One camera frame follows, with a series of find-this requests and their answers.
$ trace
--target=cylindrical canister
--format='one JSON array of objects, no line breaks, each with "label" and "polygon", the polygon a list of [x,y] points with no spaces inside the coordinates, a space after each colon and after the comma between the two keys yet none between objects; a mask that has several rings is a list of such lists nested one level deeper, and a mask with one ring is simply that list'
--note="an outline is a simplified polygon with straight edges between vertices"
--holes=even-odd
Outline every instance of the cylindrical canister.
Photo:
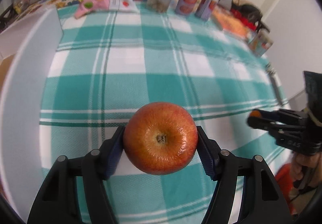
[{"label": "cylindrical canister", "polygon": [[196,11],[196,17],[207,21],[213,12],[218,0],[201,0],[199,7]]},{"label": "cylindrical canister", "polygon": [[197,0],[179,0],[175,12],[180,15],[189,15],[196,4]]}]

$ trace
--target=screw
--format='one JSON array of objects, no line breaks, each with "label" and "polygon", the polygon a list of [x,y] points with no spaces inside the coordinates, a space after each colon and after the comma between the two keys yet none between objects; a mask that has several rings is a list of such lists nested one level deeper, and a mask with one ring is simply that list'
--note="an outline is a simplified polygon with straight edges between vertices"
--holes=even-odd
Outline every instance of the screw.
[{"label": "screw", "polygon": [[228,151],[228,150],[226,150],[226,149],[222,149],[222,150],[220,151],[220,154],[222,154],[223,156],[228,156],[228,155],[229,155],[229,151]]},{"label": "screw", "polygon": [[92,151],[91,151],[91,155],[92,156],[97,156],[99,154],[99,149],[93,149]]},{"label": "screw", "polygon": [[260,156],[260,155],[256,155],[256,156],[255,156],[255,159],[256,159],[257,161],[259,161],[259,162],[263,161],[263,157],[262,157],[262,156]]},{"label": "screw", "polygon": [[64,156],[64,155],[60,155],[58,158],[57,158],[57,160],[59,161],[59,162],[62,162],[62,161],[64,161],[66,159],[66,157]]}]

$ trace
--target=apple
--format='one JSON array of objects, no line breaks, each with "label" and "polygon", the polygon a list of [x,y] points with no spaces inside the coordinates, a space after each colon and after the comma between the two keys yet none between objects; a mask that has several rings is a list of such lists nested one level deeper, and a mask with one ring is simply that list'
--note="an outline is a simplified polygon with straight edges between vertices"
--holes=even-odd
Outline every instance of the apple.
[{"label": "apple", "polygon": [[139,170],[165,175],[189,164],[198,142],[191,115],[173,103],[154,102],[141,107],[125,127],[126,155]]}]

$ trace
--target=colorful tablecloth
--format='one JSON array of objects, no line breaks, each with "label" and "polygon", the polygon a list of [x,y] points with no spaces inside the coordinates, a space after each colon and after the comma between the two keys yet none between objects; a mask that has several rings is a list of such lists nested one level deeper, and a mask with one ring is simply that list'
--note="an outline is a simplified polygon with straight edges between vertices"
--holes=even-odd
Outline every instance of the colorful tablecloth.
[{"label": "colorful tablecloth", "polygon": [[[266,59],[219,31],[211,21],[172,9],[156,14],[100,12],[78,20],[77,5],[58,10],[63,38],[54,56],[40,114],[44,176],[59,155],[83,156],[126,125],[141,106],[157,101],[186,108],[221,148],[237,156],[261,154],[273,172],[289,152],[247,126],[253,108],[278,108]],[[231,222],[238,215],[238,180]],[[198,154],[181,171],[148,175],[122,154],[105,182],[119,223],[201,223],[215,188]],[[90,222],[78,178],[82,217]]]}]

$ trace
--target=red cloth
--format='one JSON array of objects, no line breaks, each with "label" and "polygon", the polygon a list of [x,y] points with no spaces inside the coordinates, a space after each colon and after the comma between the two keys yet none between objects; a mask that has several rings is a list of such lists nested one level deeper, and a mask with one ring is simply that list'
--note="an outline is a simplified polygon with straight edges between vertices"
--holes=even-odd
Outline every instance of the red cloth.
[{"label": "red cloth", "polygon": [[289,170],[291,168],[291,164],[284,164],[277,172],[275,179],[280,186],[280,189],[283,193],[283,196],[287,202],[287,205],[289,206],[290,213],[293,212],[294,207],[291,204],[291,200],[289,198],[289,192],[293,188],[293,181],[291,179],[291,176],[289,175]]},{"label": "red cloth", "polygon": [[253,23],[249,22],[247,18],[243,17],[238,10],[231,9],[230,11],[234,15],[234,17],[239,19],[246,27],[253,31],[256,30],[256,26]]}]

